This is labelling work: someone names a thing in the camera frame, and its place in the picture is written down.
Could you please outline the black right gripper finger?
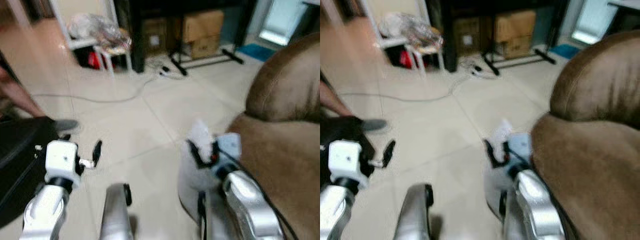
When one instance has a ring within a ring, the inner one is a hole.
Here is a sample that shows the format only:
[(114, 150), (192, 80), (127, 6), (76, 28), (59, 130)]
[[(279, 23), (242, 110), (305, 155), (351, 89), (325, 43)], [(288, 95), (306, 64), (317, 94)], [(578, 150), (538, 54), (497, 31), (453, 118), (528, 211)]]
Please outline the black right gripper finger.
[(501, 148), (503, 145), (494, 146), (488, 139), (483, 139), (483, 144), (492, 169), (505, 166), (505, 150)]
[(200, 153), (199, 147), (192, 142), (191, 140), (186, 140), (186, 143), (189, 147), (189, 152), (192, 158), (194, 159), (195, 165), (198, 169), (208, 169), (210, 167), (210, 163), (204, 162), (202, 160), (202, 156)]

